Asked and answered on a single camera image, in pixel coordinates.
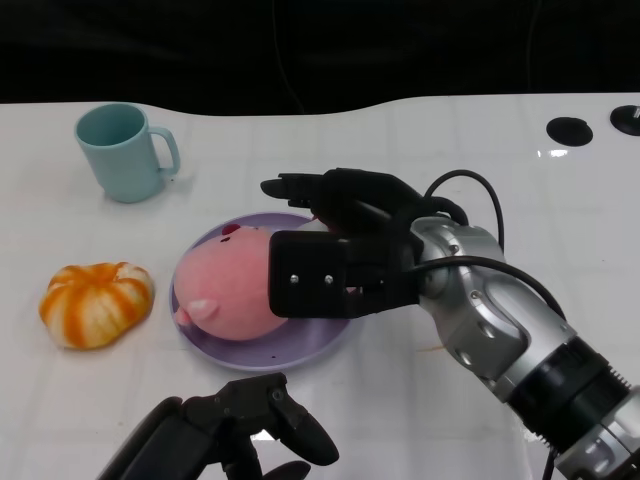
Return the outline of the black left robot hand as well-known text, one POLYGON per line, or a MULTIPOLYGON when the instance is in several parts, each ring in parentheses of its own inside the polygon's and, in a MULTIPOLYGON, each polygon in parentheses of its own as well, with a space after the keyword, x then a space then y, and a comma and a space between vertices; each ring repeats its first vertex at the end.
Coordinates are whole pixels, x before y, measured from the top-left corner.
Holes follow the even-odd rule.
POLYGON ((211 396, 160 402, 101 472, 103 479, 197 479, 218 464, 229 479, 304 479, 338 461, 320 423, 273 373, 228 382, 211 396), (266 431, 297 460, 263 472, 252 436, 266 431))

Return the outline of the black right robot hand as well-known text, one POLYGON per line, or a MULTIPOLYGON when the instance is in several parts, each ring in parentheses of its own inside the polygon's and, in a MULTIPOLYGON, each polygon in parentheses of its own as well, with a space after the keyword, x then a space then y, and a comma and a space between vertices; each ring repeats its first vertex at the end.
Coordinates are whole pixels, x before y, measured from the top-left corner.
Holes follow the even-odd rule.
POLYGON ((281 174, 262 191, 309 210, 323 231, 283 230, 269 243, 268 298, 279 317, 351 319, 419 301, 421 254, 403 214, 422 196, 398 178, 354 169, 281 174))

